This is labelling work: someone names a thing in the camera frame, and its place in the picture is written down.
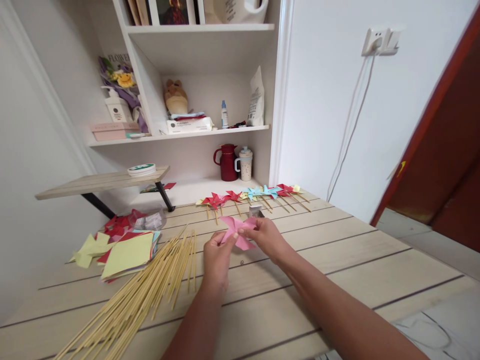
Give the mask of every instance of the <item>door frame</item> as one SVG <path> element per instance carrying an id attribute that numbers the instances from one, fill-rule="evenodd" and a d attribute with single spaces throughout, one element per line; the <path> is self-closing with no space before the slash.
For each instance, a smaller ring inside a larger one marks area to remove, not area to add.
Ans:
<path id="1" fill-rule="evenodd" d="M 472 44 L 480 33 L 480 5 L 477 5 L 475 12 L 473 13 L 468 26 L 466 27 L 463 36 L 461 37 L 458 45 L 453 52 L 448 65 L 446 66 L 438 84 L 431 95 L 431 98 L 423 112 L 423 115 L 416 126 L 413 135 L 410 138 L 410 142 L 408 143 L 405 152 L 395 170 L 394 175 L 392 176 L 388 187 L 383 194 L 383 197 L 378 205 L 375 214 L 370 222 L 370 225 L 373 227 L 377 226 L 377 223 L 382 216 L 385 208 L 389 204 L 390 200 L 392 199 L 395 191 L 399 187 L 400 181 L 404 176 L 405 172 L 407 171 L 412 158 L 415 155 L 415 152 L 420 146 L 432 120 L 437 113 L 437 110 L 440 107 L 450 85 L 454 81 L 457 73 L 462 65 L 465 57 L 468 55 Z"/>

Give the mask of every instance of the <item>white bottle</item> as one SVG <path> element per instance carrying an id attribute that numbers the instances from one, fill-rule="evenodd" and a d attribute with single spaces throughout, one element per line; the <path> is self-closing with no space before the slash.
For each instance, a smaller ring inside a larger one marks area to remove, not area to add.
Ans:
<path id="1" fill-rule="evenodd" d="M 114 123 L 133 123 L 129 104 L 119 96 L 119 93 L 111 86 L 101 86 L 101 88 L 108 89 L 110 95 L 105 99 L 105 104 L 110 112 L 111 120 Z"/>
<path id="2" fill-rule="evenodd" d="M 227 113 L 227 105 L 225 100 L 221 101 L 221 128 L 228 129 L 229 127 L 229 114 Z"/>
<path id="3" fill-rule="evenodd" d="M 254 153 L 247 146 L 244 146 L 238 158 L 235 159 L 235 171 L 240 172 L 240 178 L 242 181 L 250 181 L 252 179 L 252 160 Z"/>

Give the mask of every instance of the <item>small bottle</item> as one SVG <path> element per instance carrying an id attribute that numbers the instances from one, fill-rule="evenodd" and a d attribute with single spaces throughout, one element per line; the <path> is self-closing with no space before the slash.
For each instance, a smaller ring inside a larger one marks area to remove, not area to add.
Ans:
<path id="1" fill-rule="evenodd" d="M 229 114 L 227 113 L 227 105 L 225 100 L 221 101 L 221 128 L 228 129 L 229 127 Z"/>
<path id="2" fill-rule="evenodd" d="M 119 93 L 111 86 L 100 86 L 102 89 L 108 89 L 110 97 L 105 99 L 106 107 L 110 112 L 111 120 L 114 123 L 133 123 L 129 104 L 123 100 Z"/>

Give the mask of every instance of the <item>floor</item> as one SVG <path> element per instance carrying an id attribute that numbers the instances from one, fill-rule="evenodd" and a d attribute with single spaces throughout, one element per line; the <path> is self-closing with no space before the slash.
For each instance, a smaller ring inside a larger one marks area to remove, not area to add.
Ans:
<path id="1" fill-rule="evenodd" d="M 377 228 L 480 281 L 480 253 L 429 226 L 385 209 Z M 394 325 L 431 360 L 479 360 L 480 284 Z M 315 359 L 342 358 L 330 351 Z"/>

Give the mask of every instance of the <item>white bag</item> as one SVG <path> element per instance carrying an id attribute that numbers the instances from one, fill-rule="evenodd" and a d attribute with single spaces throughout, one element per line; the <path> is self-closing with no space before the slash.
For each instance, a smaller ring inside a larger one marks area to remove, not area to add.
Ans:
<path id="1" fill-rule="evenodd" d="M 248 120 L 246 123 L 252 126 L 262 126 L 264 124 L 265 89 L 262 82 L 260 66 L 250 80 L 250 89 L 250 110 L 248 112 Z"/>

